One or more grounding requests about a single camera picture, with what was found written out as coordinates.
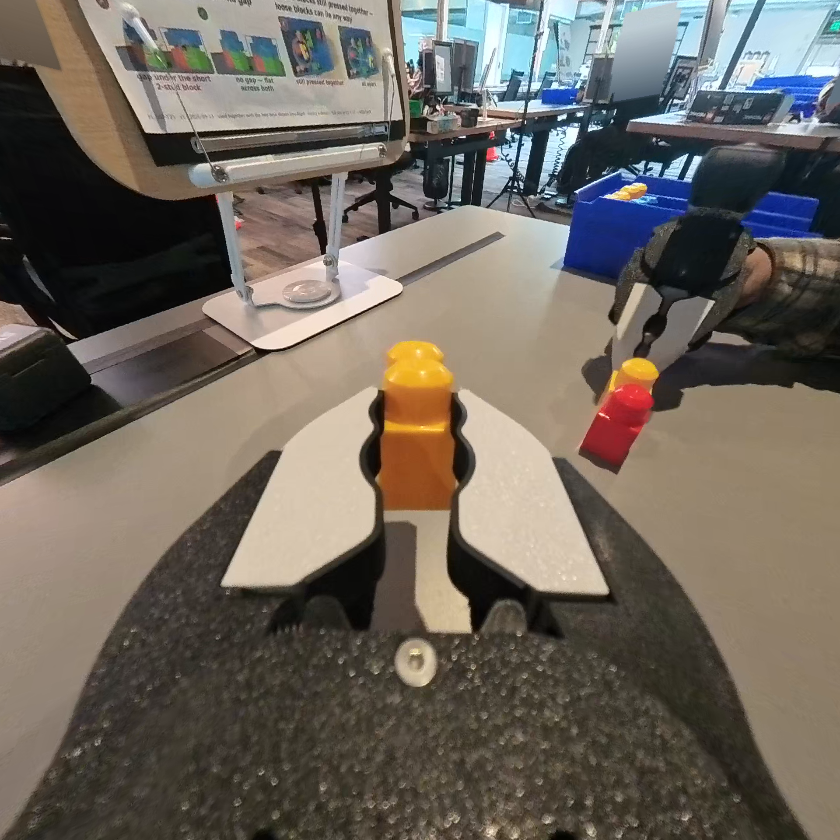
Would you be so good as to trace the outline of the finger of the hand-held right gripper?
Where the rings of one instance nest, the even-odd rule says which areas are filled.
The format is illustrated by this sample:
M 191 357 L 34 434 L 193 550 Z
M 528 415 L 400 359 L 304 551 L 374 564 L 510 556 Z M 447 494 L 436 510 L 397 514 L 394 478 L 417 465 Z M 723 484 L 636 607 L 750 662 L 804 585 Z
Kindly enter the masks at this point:
M 646 283 L 635 282 L 618 318 L 612 338 L 612 361 L 633 358 L 643 344 L 648 321 L 658 315 L 662 297 Z
M 703 297 L 686 297 L 668 304 L 665 325 L 647 351 L 647 359 L 660 374 L 688 352 L 714 305 L 714 300 Z

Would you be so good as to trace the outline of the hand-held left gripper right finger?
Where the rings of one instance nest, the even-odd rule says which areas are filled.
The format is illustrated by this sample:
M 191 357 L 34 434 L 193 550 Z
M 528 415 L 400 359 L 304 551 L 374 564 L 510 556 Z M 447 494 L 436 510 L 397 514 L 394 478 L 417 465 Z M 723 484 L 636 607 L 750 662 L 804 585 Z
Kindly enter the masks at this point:
M 610 587 L 549 450 L 466 388 L 451 403 L 455 490 L 448 577 L 481 627 L 499 602 L 548 627 L 557 602 L 603 602 Z

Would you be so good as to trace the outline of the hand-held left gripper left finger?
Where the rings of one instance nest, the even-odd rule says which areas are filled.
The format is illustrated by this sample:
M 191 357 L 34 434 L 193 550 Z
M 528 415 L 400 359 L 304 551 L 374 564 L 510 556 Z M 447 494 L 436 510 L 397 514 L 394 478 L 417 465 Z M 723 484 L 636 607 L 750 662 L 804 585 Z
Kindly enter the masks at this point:
M 382 394 L 373 386 L 311 420 L 278 461 L 221 580 L 223 588 L 337 601 L 369 624 L 384 572 Z

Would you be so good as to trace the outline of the yellow single-stud mega block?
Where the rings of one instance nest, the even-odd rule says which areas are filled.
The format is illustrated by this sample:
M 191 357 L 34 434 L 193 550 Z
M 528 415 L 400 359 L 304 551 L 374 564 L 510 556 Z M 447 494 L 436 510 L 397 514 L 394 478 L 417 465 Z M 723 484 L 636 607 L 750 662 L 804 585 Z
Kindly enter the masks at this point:
M 652 395 L 658 378 L 659 370 L 650 360 L 631 358 L 622 362 L 620 367 L 612 373 L 605 394 L 609 396 L 625 385 L 637 385 Z

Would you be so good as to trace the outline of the blue plastic bin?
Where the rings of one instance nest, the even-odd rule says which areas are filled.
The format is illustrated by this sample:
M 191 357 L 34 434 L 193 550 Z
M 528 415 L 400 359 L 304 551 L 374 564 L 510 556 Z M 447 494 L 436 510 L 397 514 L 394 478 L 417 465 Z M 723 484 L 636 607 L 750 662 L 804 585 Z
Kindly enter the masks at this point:
M 647 185 L 644 198 L 626 203 L 603 197 L 635 182 Z M 582 187 L 574 195 L 564 267 L 615 280 L 657 226 L 686 212 L 691 187 L 688 181 L 651 175 L 634 179 L 624 172 Z M 817 210 L 815 198 L 771 192 L 743 224 L 755 238 L 819 238 L 811 230 Z

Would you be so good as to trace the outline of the red mega block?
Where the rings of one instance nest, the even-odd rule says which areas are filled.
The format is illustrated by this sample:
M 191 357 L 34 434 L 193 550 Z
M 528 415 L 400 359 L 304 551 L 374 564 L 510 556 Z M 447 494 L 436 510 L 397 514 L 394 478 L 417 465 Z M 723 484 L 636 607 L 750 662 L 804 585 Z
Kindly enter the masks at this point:
M 638 384 L 610 392 L 587 429 L 579 453 L 603 466 L 620 469 L 647 424 L 655 401 Z

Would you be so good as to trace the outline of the person's right hand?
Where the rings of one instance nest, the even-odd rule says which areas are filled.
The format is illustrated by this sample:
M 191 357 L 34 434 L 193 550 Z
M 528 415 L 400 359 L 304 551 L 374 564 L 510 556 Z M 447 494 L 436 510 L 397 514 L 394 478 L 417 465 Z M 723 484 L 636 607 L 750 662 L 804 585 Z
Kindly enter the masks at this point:
M 759 240 L 741 264 L 738 274 L 717 300 L 723 318 L 759 302 L 772 278 L 774 262 L 767 244 Z

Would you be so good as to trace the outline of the wooden desk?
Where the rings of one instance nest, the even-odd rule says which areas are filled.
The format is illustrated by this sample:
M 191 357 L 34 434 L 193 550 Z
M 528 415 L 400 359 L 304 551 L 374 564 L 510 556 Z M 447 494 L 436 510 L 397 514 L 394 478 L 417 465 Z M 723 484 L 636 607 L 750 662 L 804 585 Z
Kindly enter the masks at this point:
M 415 161 L 423 166 L 423 186 L 434 179 L 435 170 L 443 161 L 464 157 L 459 204 L 479 207 L 482 204 L 487 170 L 487 151 L 502 145 L 508 132 L 518 125 L 517 120 L 489 119 L 476 126 L 457 127 L 443 132 L 411 132 L 409 150 Z
M 488 118 L 517 120 L 521 125 L 520 132 L 531 135 L 528 162 L 522 170 L 523 192 L 526 196 L 536 195 L 539 191 L 550 133 L 568 119 L 581 117 L 585 111 L 585 106 L 577 103 L 561 106 L 539 100 L 509 101 L 489 107 Z
M 839 153 L 839 127 L 817 121 L 771 122 L 763 125 L 691 122 L 683 112 L 657 114 L 631 120 L 626 131 L 656 139 L 698 144 L 759 144 L 768 148 Z

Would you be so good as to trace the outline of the white document stand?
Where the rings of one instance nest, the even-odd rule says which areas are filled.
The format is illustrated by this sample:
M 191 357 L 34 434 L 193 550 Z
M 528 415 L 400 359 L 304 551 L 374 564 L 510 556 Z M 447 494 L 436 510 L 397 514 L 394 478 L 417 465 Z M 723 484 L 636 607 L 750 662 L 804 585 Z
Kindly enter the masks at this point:
M 398 2 L 388 2 L 401 70 L 403 121 L 246 132 L 144 133 L 84 18 L 81 1 L 37 1 L 56 67 L 38 75 L 73 138 L 102 171 L 139 194 L 177 201 L 215 196 L 232 291 L 210 298 L 203 314 L 257 350 L 288 350 L 397 298 L 394 279 L 340 257 L 349 173 L 397 161 L 409 129 Z M 234 192 L 272 182 L 331 177 L 325 255 L 254 286 L 245 278 Z

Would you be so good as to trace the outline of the black office chair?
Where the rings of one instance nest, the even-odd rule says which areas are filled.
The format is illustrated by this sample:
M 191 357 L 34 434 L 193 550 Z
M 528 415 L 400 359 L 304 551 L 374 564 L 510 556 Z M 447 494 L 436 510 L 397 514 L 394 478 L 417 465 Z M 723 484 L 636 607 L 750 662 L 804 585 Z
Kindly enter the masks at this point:
M 2 303 L 84 339 L 224 291 L 215 196 L 163 201 L 101 171 L 34 68 L 2 66 Z
M 400 185 L 395 175 L 352 175 L 344 198 L 342 231 L 361 241 L 420 221 L 413 193 L 396 190 Z

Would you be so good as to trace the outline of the black power adapter cube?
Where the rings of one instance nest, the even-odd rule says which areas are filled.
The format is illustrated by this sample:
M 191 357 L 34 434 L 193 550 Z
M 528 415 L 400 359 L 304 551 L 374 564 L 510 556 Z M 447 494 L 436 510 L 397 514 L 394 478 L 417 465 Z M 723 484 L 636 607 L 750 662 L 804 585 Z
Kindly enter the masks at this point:
M 16 433 L 73 400 L 91 376 L 54 331 L 23 324 L 1 328 L 1 431 Z

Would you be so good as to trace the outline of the printed instruction sheet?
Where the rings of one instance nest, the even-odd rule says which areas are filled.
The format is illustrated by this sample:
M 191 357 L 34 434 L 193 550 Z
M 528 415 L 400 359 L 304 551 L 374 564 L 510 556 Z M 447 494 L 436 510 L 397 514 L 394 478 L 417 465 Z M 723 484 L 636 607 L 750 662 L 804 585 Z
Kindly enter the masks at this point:
M 148 135 L 403 121 L 383 1 L 81 1 Z

